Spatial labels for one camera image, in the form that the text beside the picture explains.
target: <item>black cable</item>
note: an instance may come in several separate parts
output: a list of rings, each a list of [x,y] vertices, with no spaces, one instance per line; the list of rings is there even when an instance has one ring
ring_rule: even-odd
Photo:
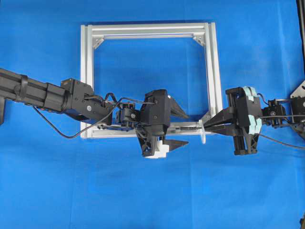
[[[266,102],[263,94],[261,94],[261,93],[257,93],[257,94],[262,98],[263,102],[269,106],[269,104]]]
[[[274,142],[276,142],[276,143],[279,143],[279,144],[282,144],[282,145],[285,145],[285,146],[288,146],[288,147],[292,147],[292,148],[295,148],[295,149],[302,149],[302,150],[305,150],[305,147],[302,147],[302,146],[294,146],[294,145],[291,145],[291,144],[288,144],[288,143],[284,143],[284,142],[278,141],[278,140],[276,140],[276,139],[274,139],[274,138],[267,137],[267,136],[265,136],[265,135],[263,135],[263,134],[259,134],[259,136],[262,136],[262,137],[267,138],[267,139],[269,139],[269,140],[271,140],[271,141],[274,141]]]
[[[305,114],[271,115],[271,116],[258,116],[258,117],[259,118],[305,117]]]
[[[61,131],[59,131],[35,106],[33,106],[34,110],[58,133],[60,134],[61,136],[67,138],[67,139],[73,139],[73,138],[76,138],[77,136],[79,136],[81,133],[85,132],[86,130],[96,126],[98,123],[104,121],[106,118],[108,118],[111,113],[114,111],[114,109],[121,103],[122,100],[131,100],[131,101],[134,101],[133,99],[130,99],[130,98],[126,98],[126,97],[123,97],[121,99],[119,99],[119,101],[115,104],[115,106],[112,108],[112,110],[104,117],[102,118],[101,120],[97,121],[96,123],[86,127],[85,129],[81,130],[80,132],[76,133],[75,135],[72,135],[72,136],[67,136],[65,134],[63,134]]]

